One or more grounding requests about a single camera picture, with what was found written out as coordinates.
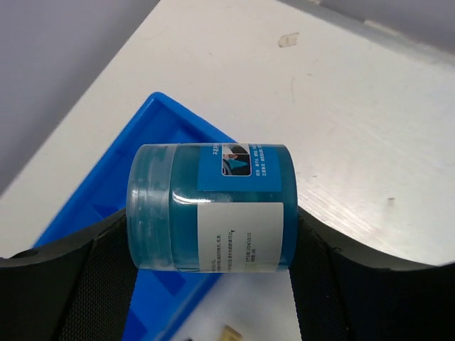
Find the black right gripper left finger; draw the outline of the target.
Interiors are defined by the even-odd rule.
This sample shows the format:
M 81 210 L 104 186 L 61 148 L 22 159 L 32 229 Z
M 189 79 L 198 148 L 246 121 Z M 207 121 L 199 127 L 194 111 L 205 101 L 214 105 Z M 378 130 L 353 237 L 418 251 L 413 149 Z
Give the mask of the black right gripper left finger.
M 1 259 L 2 340 L 120 340 L 138 269 L 119 210 Z

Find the small tan wooden block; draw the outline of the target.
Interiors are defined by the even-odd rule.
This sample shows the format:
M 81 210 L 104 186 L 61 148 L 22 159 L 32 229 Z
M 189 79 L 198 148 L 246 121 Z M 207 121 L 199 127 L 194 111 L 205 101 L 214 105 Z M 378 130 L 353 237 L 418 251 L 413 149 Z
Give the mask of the small tan wooden block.
M 229 325 L 225 325 L 219 341 L 243 341 L 243 336 Z

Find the blue gel jar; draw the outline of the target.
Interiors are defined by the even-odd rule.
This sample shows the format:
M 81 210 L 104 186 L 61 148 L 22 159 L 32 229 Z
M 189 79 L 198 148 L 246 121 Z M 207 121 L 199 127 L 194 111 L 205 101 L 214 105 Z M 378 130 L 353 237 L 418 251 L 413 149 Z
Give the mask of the blue gel jar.
M 298 233 L 291 154 L 275 144 L 143 145 L 129 173 L 126 217 L 140 269 L 288 269 Z

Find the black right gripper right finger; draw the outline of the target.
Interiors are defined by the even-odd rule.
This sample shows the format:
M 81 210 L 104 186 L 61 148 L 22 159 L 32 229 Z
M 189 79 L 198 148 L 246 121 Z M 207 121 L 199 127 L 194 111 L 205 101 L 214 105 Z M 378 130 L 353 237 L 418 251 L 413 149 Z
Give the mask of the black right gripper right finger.
M 303 340 L 454 339 L 454 264 L 386 254 L 300 209 L 289 273 Z

